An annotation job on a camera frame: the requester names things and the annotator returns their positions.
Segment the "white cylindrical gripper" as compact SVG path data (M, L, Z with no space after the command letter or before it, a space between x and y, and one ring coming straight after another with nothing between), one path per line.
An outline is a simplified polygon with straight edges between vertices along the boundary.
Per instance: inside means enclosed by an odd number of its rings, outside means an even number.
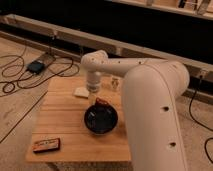
M101 73L100 72L87 72L86 75L86 87L89 92L98 92L101 83ZM94 105L96 103L97 94L89 93L88 103L89 105Z

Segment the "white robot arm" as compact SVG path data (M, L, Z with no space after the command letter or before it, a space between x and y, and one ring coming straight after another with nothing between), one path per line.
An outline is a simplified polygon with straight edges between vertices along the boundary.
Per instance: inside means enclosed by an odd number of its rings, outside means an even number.
M87 53L90 90L97 72L123 79L121 104L134 171L188 171L176 110L176 98L189 85L189 72L178 61L156 58L110 59L103 50Z

